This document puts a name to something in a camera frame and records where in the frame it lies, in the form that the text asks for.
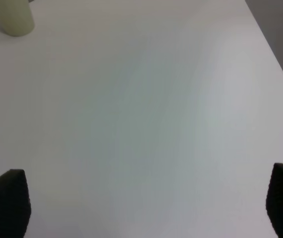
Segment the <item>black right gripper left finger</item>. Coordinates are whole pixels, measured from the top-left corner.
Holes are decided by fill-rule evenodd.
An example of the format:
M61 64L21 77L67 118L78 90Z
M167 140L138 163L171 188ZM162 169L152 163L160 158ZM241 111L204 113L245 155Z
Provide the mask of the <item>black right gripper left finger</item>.
M0 176L0 238L24 237L30 217L25 171L10 169Z

